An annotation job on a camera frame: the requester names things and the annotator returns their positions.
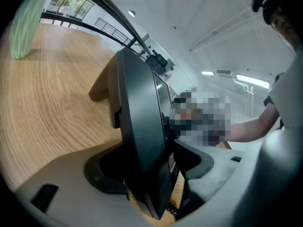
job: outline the window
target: window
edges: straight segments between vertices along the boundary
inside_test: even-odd
[[[47,10],[83,20],[93,4],[87,0],[52,0]]]

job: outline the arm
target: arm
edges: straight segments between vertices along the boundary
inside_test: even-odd
[[[225,141],[250,142],[264,137],[273,127],[279,113],[273,104],[267,104],[263,113],[255,119],[231,125],[231,131]]]

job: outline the person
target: person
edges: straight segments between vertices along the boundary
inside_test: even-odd
[[[271,25],[279,37],[297,52],[300,40],[283,10],[275,0],[267,0],[262,7],[265,23]],[[280,73],[276,76],[275,83],[282,75],[283,73]],[[250,142],[266,136],[279,118],[279,113],[269,96],[264,100],[264,106],[265,109],[259,117],[231,125],[224,141]],[[280,120],[279,129],[282,127],[283,122]]]

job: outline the green vase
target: green vase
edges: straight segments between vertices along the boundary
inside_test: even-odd
[[[45,0],[24,0],[10,26],[10,54],[21,59],[30,53]]]

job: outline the black monitor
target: black monitor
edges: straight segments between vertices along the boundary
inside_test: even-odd
[[[100,76],[107,80],[112,126],[121,128],[125,184],[141,209],[160,219],[174,186],[161,115],[168,116],[171,107],[168,85],[128,48]]]

